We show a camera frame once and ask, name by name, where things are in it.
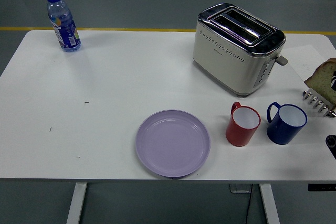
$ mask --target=toaster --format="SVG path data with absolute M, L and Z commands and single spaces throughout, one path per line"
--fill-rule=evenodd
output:
M 268 79 L 286 41 L 282 31 L 228 3 L 198 15 L 194 61 L 239 96 L 259 89 Z

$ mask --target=cable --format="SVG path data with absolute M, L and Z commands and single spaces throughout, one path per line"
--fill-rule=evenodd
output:
M 247 224 L 247 217 L 248 217 L 248 212 L 249 212 L 249 210 L 250 210 L 250 205 L 251 205 L 251 197 L 252 197 L 252 189 L 253 189 L 253 184 L 251 185 L 250 200 L 248 201 L 248 206 L 247 206 L 247 211 L 246 211 L 246 219 L 245 219 L 245 224 Z

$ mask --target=plastic bottle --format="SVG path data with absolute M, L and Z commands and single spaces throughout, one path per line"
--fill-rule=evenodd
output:
M 65 52 L 77 51 L 81 42 L 67 4 L 63 0 L 48 0 L 47 9 L 61 48 Z

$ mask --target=mug handle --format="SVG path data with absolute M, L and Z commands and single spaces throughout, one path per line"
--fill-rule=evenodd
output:
M 236 108 L 239 108 L 239 107 L 241 107 L 240 103 L 239 102 L 234 102 L 232 104 L 232 107 L 231 107 L 231 114 Z
M 268 108 L 267 108 L 267 121 L 268 121 L 269 123 L 272 122 L 272 119 L 271 119 L 271 108 L 272 108 L 273 105 L 274 105 L 275 107 L 277 107 L 278 110 L 279 110 L 280 107 L 281 107 L 281 105 L 280 105 L 279 103 L 277 103 L 277 102 L 273 102 L 273 103 L 271 103 L 270 106 L 268 106 Z

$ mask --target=gray floor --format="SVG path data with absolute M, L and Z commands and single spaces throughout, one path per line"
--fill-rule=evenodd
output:
M 328 38 L 336 46 L 336 0 L 65 1 L 80 28 L 163 29 L 195 29 L 202 10 L 227 2 L 283 31 L 331 32 Z M 28 32 L 25 27 L 50 27 L 46 4 L 46 0 L 0 0 L 0 74 Z M 65 223 L 74 186 L 0 180 L 0 223 Z M 335 223 L 336 194 L 308 192 L 307 187 L 272 185 L 280 222 Z M 248 223 L 265 223 L 258 187 L 254 189 Z M 233 195 L 226 183 L 94 183 L 87 190 L 81 223 L 244 223 L 248 201 L 248 194 Z

